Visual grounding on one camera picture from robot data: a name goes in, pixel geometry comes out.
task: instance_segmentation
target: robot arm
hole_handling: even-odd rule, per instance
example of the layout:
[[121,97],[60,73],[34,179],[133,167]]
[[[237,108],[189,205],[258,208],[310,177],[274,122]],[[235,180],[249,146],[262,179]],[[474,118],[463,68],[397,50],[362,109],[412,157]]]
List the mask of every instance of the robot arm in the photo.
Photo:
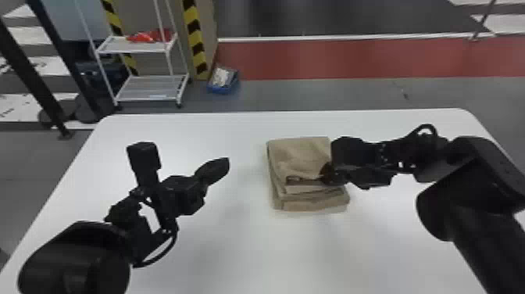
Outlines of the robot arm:
[[[161,182],[155,144],[139,142],[127,153],[138,186],[111,207],[104,223],[78,221],[33,253],[18,277],[21,293],[125,293],[130,266],[146,267],[165,256],[177,240],[177,218],[203,207],[208,187],[230,169],[229,159],[221,158],[190,177],[171,176]],[[155,212],[160,225],[155,232],[139,214],[143,205]],[[146,260],[166,243],[161,253]]]
[[339,138],[331,152],[321,170],[325,185],[368,189],[389,185],[399,173],[434,182],[416,201],[425,228],[454,243],[487,293],[525,292],[525,232],[514,218],[525,208],[525,177],[494,143],[448,142],[422,125],[389,142]]

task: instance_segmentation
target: folded towel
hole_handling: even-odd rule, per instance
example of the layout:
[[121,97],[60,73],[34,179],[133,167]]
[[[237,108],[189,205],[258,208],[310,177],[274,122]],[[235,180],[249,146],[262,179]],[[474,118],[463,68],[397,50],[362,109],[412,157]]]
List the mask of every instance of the folded towel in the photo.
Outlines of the folded towel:
[[330,161],[330,139],[287,138],[268,142],[272,199],[276,209],[315,211],[346,205],[350,196],[344,186],[287,185],[288,177],[316,180]]
[[316,180],[323,165],[330,161],[328,137],[285,138],[269,141],[268,159],[285,194],[320,191],[322,185],[287,185],[288,177]]

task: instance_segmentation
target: yellow and black striped pole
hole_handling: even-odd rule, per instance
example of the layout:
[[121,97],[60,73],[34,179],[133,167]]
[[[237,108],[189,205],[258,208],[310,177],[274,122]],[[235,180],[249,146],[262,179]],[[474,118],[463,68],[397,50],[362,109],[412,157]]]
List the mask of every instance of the yellow and black striped pole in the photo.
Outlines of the yellow and black striped pole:
[[197,5],[195,0],[183,0],[184,23],[186,24],[188,40],[193,54],[193,66],[197,72],[199,80],[209,77],[209,67],[206,63],[204,51],[204,38],[202,37],[201,22],[198,18]]
[[[123,36],[122,22],[120,21],[119,16],[116,14],[115,5],[113,0],[101,0],[102,7],[105,11],[105,18],[108,20],[111,31],[116,36]],[[133,56],[129,53],[124,53],[124,64],[130,69],[131,73],[135,76],[138,75],[137,62]]]

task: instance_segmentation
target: black pole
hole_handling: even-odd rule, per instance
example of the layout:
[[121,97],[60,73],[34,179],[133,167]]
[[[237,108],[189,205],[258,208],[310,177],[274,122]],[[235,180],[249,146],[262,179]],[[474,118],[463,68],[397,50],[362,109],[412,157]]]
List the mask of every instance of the black pole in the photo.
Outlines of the black pole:
[[0,20],[0,24],[0,40],[2,40],[0,41],[0,52],[27,89],[37,99],[38,104],[48,114],[53,124],[59,129],[62,138],[70,138],[72,134],[63,123],[64,112],[62,107],[33,68],[26,54],[18,46],[2,20]]
[[71,73],[71,77],[75,80],[80,90],[80,93],[85,98],[87,105],[99,119],[102,119],[103,115],[99,105],[95,101],[92,92],[86,86],[86,83],[82,78],[80,71],[75,65],[75,60],[71,56],[70,50],[68,50],[64,45],[63,40],[61,39],[59,33],[55,29],[55,26],[53,25],[53,22],[51,21],[51,19],[49,19],[49,15],[45,10],[44,5],[42,5],[41,0],[26,0],[26,3],[30,6],[31,10],[33,10],[34,14],[40,21],[40,24],[43,26],[45,32],[48,34],[49,39],[55,46],[56,51],[59,53],[60,57],[62,57],[62,60],[66,64],[67,69]]
[[487,12],[483,15],[481,18],[481,21],[479,22],[480,26],[477,28],[477,30],[474,32],[474,35],[470,39],[471,41],[477,41],[477,36],[480,35],[481,28],[484,27],[485,22],[487,21],[488,16],[491,15],[492,9],[494,8],[494,5],[496,5],[497,0],[491,0],[490,3],[488,3]]

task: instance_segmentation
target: khaki fabric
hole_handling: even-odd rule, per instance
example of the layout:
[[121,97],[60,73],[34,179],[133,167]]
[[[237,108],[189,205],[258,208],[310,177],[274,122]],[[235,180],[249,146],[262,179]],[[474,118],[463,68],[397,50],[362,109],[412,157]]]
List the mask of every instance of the khaki fabric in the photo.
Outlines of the khaki fabric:
[[323,185],[286,185],[288,176],[313,180],[330,161],[330,139],[291,138],[268,142],[272,200],[275,209],[316,211],[350,202],[346,188]]
[[328,137],[285,138],[269,141],[268,159],[279,188],[285,194],[320,191],[322,185],[286,185],[287,177],[316,180],[323,165],[330,161]]

